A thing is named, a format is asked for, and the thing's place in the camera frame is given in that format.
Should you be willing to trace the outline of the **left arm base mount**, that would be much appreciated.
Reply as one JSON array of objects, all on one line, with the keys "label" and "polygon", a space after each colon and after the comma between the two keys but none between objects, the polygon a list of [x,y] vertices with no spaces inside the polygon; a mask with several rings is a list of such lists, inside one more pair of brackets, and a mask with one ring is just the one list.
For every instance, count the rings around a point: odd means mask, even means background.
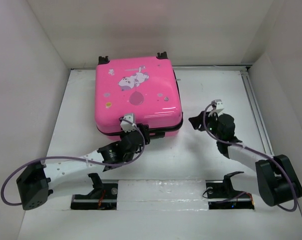
[{"label": "left arm base mount", "polygon": [[90,173],[92,190],[88,194],[72,195],[70,209],[72,210],[100,210],[117,209],[118,181],[103,182],[97,173]]}]

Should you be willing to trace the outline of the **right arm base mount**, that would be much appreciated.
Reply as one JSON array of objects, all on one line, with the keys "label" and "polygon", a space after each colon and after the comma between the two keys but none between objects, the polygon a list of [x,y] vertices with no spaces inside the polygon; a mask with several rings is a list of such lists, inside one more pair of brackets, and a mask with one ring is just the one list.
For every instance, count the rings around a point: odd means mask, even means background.
[{"label": "right arm base mount", "polygon": [[235,190],[231,178],[243,171],[235,171],[223,176],[222,180],[206,180],[206,190],[202,197],[208,200],[209,210],[254,210],[254,201],[251,193]]}]

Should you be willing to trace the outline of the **pink hard-shell suitcase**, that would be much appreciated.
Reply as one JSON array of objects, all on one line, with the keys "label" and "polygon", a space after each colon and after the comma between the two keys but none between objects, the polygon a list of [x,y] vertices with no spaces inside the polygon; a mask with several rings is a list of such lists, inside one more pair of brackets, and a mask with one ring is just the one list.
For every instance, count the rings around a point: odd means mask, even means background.
[{"label": "pink hard-shell suitcase", "polygon": [[95,80],[95,122],[102,134],[117,138],[130,115],[150,134],[175,136],[183,125],[177,78],[167,52],[154,56],[109,59],[100,56]]}]

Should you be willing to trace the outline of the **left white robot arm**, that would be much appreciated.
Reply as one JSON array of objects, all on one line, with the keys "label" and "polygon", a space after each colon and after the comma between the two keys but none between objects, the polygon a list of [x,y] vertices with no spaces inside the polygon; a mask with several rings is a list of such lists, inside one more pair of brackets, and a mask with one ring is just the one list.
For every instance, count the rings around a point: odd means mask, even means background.
[{"label": "left white robot arm", "polygon": [[85,186],[87,197],[99,197],[104,188],[99,173],[134,162],[149,142],[149,127],[140,123],[134,131],[124,133],[120,141],[83,157],[60,156],[60,162],[43,164],[37,160],[28,164],[16,180],[22,208],[28,211],[42,206],[58,195],[58,186],[82,176],[92,180]]}]

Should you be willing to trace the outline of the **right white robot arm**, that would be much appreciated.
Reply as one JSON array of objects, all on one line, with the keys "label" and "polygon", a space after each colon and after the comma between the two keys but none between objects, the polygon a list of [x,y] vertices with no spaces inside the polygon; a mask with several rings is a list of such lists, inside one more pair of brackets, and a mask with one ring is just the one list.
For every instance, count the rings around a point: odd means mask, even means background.
[{"label": "right white robot arm", "polygon": [[297,209],[302,186],[287,156],[270,156],[244,145],[235,136],[234,118],[229,114],[202,111],[188,120],[194,130],[205,131],[216,140],[220,154],[255,171],[258,193],[268,206],[287,212]]}]

